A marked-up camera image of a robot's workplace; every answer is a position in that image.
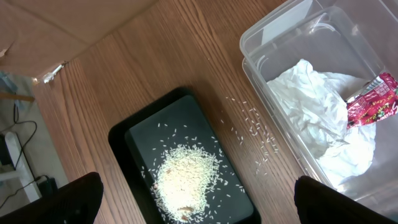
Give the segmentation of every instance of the pile of rice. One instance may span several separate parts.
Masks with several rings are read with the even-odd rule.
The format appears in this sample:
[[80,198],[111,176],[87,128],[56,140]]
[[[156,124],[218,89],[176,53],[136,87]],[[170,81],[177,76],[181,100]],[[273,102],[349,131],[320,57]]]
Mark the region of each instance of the pile of rice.
[[165,160],[151,188],[157,206],[176,221],[203,221],[205,207],[209,206],[206,193],[214,191],[222,161],[196,145],[186,148],[180,144],[164,153]]

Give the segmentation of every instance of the wooden table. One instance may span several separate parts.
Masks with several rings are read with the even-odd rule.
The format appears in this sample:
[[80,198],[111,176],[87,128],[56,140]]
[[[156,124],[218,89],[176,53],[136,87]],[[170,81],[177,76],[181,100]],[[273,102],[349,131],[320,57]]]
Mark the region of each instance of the wooden table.
[[[242,33],[280,4],[160,0],[72,60],[53,82],[34,87],[69,181],[91,171],[101,175],[104,197],[97,223],[145,222],[108,132],[178,86],[195,92],[263,223],[299,223],[293,187],[303,172],[245,76],[239,50]],[[249,112],[252,107],[260,119]],[[266,136],[251,135],[252,119],[276,138],[277,154],[269,144],[261,149]],[[244,138],[241,146],[232,127]],[[263,162],[266,149],[269,160]]]

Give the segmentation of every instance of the clear plastic container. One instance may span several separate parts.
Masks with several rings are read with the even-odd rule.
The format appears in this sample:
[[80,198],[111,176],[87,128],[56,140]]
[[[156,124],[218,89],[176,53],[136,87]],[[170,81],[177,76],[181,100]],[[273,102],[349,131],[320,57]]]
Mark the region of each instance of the clear plastic container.
[[[241,38],[243,69],[304,172],[331,184],[267,82],[301,58],[318,72],[368,80],[388,70],[398,79],[397,0],[287,1]],[[387,217],[398,215],[398,116],[377,122],[372,166],[337,190]]]

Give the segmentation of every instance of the red snack wrapper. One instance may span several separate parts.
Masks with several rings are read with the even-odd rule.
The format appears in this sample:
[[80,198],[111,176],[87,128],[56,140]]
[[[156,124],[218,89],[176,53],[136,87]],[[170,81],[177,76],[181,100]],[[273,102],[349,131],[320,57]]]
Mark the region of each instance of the red snack wrapper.
[[398,82],[384,72],[348,101],[347,129],[381,121],[398,112]]

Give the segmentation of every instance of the white tissue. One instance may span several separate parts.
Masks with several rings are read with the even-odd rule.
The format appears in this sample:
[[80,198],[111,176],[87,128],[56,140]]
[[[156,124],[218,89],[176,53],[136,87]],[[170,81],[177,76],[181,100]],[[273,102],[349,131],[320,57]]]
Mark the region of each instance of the white tissue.
[[318,73],[301,59],[268,85],[296,132],[333,186],[363,174],[371,165],[376,125],[347,127],[343,99],[367,81],[339,73]]

